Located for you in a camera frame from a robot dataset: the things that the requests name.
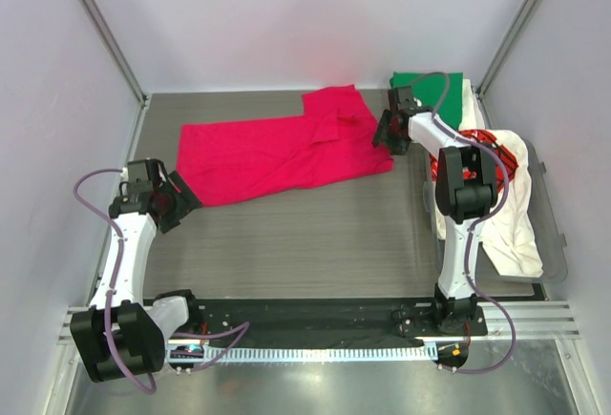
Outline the pink t shirt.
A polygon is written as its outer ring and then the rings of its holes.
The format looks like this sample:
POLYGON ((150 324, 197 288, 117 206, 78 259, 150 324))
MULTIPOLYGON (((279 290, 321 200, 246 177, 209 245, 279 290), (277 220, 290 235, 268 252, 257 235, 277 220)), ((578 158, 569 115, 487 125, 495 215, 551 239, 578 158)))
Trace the pink t shirt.
POLYGON ((302 102, 296 116, 183 125, 178 172, 204 205, 223 206, 392 170, 354 86, 305 93, 302 102))

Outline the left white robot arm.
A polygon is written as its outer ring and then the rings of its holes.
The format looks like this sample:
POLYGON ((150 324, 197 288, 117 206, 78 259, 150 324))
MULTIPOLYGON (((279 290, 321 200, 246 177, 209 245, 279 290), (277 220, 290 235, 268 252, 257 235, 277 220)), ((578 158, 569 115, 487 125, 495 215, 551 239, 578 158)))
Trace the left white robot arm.
POLYGON ((196 336, 203 315, 195 295, 180 289, 144 306, 143 284, 154 239, 201 207, 178 172, 156 158, 133 160, 119 170, 117 194, 102 211, 73 190, 74 197, 102 218, 111 242, 99 284, 85 310, 70 321, 70 333, 90 380, 136 380, 160 371, 172 336, 196 336))

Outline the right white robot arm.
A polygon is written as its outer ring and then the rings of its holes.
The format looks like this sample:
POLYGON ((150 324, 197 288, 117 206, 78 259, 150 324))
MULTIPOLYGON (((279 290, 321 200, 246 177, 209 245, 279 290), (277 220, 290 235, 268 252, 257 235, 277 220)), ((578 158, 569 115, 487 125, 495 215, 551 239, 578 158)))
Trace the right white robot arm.
POLYGON ((403 156, 415 142, 435 157, 435 203, 445 219, 443 265, 432 305, 405 319, 423 325, 425 336, 458 335, 481 312, 471 273, 477 263, 483 219, 498 198, 494 152, 453 130, 432 107, 418 104, 410 86, 389 90, 388 100, 372 144, 387 148, 393 156, 403 156))

